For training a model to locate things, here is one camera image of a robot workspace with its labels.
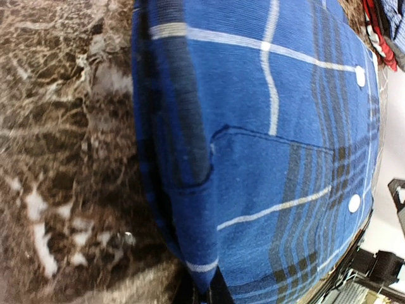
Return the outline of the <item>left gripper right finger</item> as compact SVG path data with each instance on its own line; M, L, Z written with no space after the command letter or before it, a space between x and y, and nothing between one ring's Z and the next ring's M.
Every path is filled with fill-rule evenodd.
M234 304L234 299L228 290L219 267L216 268L215 275L207 291L207 303Z

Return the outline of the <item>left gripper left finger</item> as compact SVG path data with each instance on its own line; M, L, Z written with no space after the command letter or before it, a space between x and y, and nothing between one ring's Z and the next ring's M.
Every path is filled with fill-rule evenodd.
M176 289L173 304L200 304L199 292L192 278L183 275Z

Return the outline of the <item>dark blue plaid shirt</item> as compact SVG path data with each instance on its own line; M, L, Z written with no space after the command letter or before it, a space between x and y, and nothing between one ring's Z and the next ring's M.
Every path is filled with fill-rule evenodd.
M136 1L146 198L200 303L295 303L373 206L373 53L338 1Z

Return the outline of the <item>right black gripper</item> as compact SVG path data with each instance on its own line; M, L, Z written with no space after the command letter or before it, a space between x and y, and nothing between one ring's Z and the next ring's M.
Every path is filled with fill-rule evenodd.
M404 185L401 179L392 179L388 184L402 231L405 231Z

